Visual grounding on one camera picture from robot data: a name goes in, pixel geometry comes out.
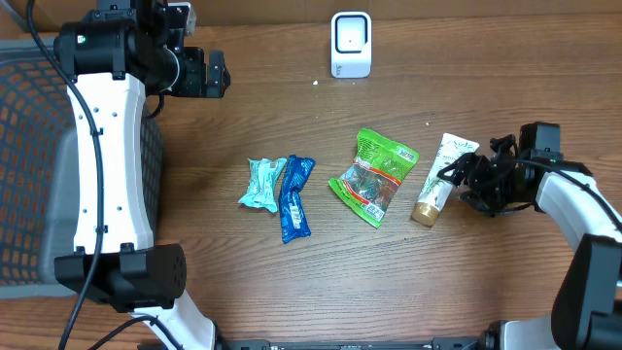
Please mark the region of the white cosmetic tube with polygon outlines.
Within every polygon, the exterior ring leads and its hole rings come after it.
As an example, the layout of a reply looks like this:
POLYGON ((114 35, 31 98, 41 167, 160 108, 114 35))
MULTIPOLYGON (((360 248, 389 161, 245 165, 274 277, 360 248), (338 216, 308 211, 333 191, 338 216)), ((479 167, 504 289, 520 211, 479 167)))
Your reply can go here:
POLYGON ((475 141, 450 133, 443 134, 431 170, 411 213, 413 220, 428 227, 434 225, 453 189, 452 183, 437 176, 438 172, 462 155, 476 152, 478 148, 479 144, 475 141))

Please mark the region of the green snack bag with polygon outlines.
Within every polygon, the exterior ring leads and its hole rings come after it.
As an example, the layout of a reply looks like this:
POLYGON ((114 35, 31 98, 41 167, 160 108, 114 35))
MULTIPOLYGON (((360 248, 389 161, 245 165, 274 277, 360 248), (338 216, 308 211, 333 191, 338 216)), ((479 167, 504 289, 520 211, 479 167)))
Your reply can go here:
POLYGON ((362 128, 350 167, 329 187, 354 213, 379 228, 402 182, 419 160, 411 148, 362 128))

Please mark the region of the teal snack packet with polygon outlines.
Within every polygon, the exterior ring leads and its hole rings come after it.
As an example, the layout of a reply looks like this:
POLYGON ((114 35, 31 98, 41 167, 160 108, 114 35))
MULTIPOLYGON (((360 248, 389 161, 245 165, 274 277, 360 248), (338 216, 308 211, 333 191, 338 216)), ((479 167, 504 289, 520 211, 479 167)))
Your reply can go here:
POLYGON ((246 207, 266 209, 270 213, 277 211, 275 199, 276 183, 287 160, 283 157, 276 159, 249 159, 250 179, 246 193, 238 200, 246 207))

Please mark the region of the blue snack packet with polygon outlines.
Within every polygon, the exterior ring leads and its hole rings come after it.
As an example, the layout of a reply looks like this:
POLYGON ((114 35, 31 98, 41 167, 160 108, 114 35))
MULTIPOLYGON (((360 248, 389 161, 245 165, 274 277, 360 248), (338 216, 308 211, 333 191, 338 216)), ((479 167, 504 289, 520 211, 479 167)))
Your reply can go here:
POLYGON ((301 202, 304 189, 316 161, 310 157, 290 155, 279 194, 279 209, 284 244, 311 235, 301 202))

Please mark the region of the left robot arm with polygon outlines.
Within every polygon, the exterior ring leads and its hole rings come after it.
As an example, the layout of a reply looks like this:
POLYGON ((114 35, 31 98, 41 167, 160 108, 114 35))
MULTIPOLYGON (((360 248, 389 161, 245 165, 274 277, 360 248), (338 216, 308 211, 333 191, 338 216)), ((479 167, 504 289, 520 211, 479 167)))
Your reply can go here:
POLYGON ((220 98, 230 83, 221 52, 185 45, 195 23, 188 2, 101 1, 54 41, 79 164, 74 250, 55 259, 55 278, 146 324, 167 349, 225 347, 187 292, 181 246, 156 244, 144 195, 146 99, 220 98))

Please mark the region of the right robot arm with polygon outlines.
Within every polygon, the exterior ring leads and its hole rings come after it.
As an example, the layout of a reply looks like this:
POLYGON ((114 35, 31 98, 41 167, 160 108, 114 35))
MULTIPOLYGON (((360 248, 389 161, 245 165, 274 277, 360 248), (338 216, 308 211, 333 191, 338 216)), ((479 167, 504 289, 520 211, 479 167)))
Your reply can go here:
POLYGON ((535 208, 557 225, 574 256, 550 315, 497 321, 474 348, 620 348, 620 215, 598 190, 592 172, 564 158, 558 124, 524 124, 518 135, 491 139, 490 148, 490 157, 458 157, 438 171, 438 178, 466 186, 462 201, 489 217, 535 208))

